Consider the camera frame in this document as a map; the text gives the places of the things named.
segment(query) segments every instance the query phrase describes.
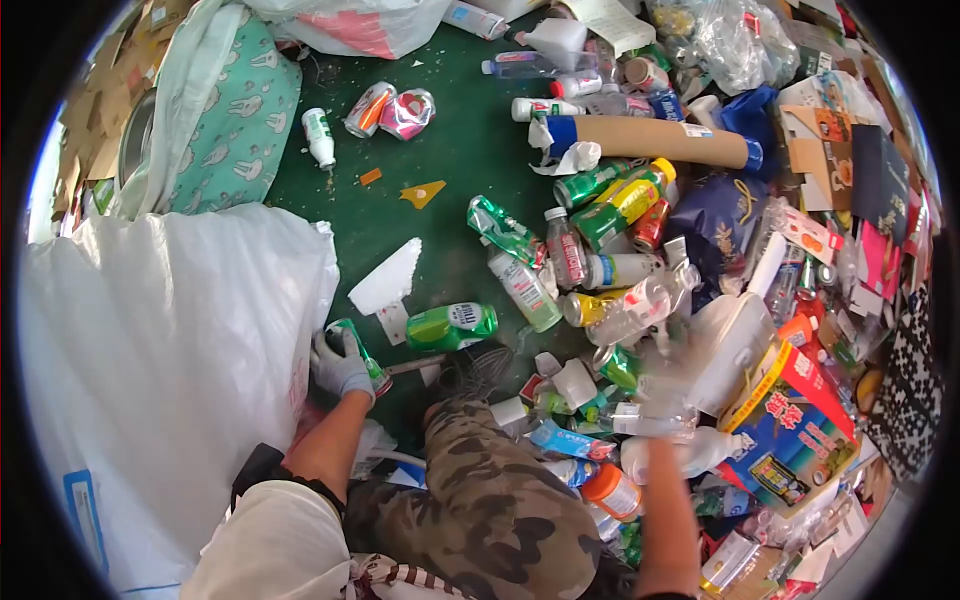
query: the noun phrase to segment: hand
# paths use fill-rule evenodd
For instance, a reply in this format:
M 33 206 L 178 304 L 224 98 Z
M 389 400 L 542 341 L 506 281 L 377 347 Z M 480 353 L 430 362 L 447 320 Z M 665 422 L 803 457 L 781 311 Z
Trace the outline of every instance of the hand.
M 310 352 L 314 380 L 317 385 L 338 397 L 343 397 L 351 390 L 366 392 L 370 395 L 370 405 L 373 406 L 373 384 L 367 374 L 367 366 L 360 356 L 356 338 L 350 330 L 344 331 L 343 336 L 346 356 L 330 349 L 322 331 L 314 336 L 315 350 Z

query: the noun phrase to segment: camouflage pants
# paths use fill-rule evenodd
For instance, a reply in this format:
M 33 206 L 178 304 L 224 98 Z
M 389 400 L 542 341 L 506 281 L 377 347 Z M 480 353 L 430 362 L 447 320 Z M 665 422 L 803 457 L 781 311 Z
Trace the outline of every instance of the camouflage pants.
M 378 481 L 348 493 L 351 552 L 419 566 L 479 600 L 578 598 L 602 543 L 577 496 L 520 449 L 487 403 L 454 398 L 426 430 L 429 491 Z

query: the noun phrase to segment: floor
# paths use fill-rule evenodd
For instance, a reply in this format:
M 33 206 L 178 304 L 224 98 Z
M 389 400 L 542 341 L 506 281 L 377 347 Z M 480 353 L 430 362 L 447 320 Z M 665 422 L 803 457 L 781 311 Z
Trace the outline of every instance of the floor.
M 514 21 L 518 31 L 532 29 L 542 10 Z M 480 61 L 519 47 L 505 40 L 488 42 L 441 24 L 428 44 L 400 60 L 331 57 L 313 53 L 305 59 L 297 125 L 291 131 L 282 166 L 267 198 L 309 221 L 329 221 L 336 234 L 341 284 L 330 318 L 352 317 L 370 354 L 384 367 L 417 358 L 405 344 L 392 347 L 376 317 L 362 317 L 347 300 L 347 292 L 377 264 L 411 237 L 423 240 L 413 293 L 404 301 L 413 315 L 458 301 L 492 304 L 500 327 L 497 337 L 516 348 L 511 380 L 503 397 L 513 396 L 534 371 L 532 357 L 551 350 L 572 358 L 589 349 L 581 331 L 564 322 L 549 331 L 518 340 L 526 321 L 486 265 L 486 251 L 467 226 L 468 201 L 483 194 L 504 206 L 540 236 L 542 213 L 556 206 L 553 178 L 533 173 L 540 152 L 527 144 L 526 124 L 510 117 L 510 104 L 519 96 L 544 97 L 550 80 L 498 80 L 483 75 Z M 414 66 L 415 61 L 422 64 Z M 341 119 L 363 91 L 378 81 L 400 91 L 429 90 L 437 116 L 417 137 L 401 142 L 385 132 L 360 139 L 349 134 Z M 304 149 L 300 115 L 320 107 L 328 113 L 336 144 L 332 174 L 320 170 Z M 379 168 L 383 177 L 361 185 L 359 177 Z M 422 210 L 402 200 L 400 190 L 444 180 L 446 187 Z M 399 413 L 403 400 L 423 389 L 418 372 L 399 375 L 382 397 L 372 417 L 407 447 Z

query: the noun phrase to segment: green can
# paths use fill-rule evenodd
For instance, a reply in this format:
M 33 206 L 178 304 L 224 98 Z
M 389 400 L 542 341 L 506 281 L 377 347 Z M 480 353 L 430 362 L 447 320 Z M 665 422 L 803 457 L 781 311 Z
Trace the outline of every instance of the green can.
M 407 320 L 407 345 L 414 350 L 452 352 L 489 338 L 496 326 L 496 311 L 488 304 L 438 306 Z
M 373 393 L 376 397 L 381 397 L 387 393 L 387 390 L 394 385 L 394 380 L 386 374 L 383 369 L 380 369 L 380 365 L 377 364 L 369 354 L 367 354 L 367 349 L 364 348 L 363 342 L 360 341 L 360 334 L 357 333 L 357 328 L 353 325 L 353 321 L 350 319 L 338 319 L 333 323 L 326 326 L 324 331 L 324 338 L 326 339 L 326 344 L 330 346 L 335 352 L 344 353 L 344 331 L 350 330 L 353 332 L 353 338 L 357 341 L 357 349 L 360 350 L 360 356 L 363 358 L 363 364 L 367 367 L 367 374 L 370 376 L 370 381 L 373 384 Z
M 593 353 L 593 369 L 629 394 L 645 387 L 640 357 L 619 344 L 598 348 Z
M 553 197 L 560 206 L 573 210 L 595 200 L 611 181 L 629 170 L 630 161 L 625 158 L 604 160 L 594 169 L 556 180 L 553 184 Z

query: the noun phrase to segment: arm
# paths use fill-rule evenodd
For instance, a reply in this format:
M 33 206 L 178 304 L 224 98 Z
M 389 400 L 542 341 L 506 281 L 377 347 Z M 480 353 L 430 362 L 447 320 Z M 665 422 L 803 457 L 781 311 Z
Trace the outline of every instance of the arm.
M 700 583 L 700 557 L 690 493 L 677 468 L 673 445 L 653 439 L 647 442 L 647 448 L 643 561 L 634 597 L 662 592 L 695 596 Z

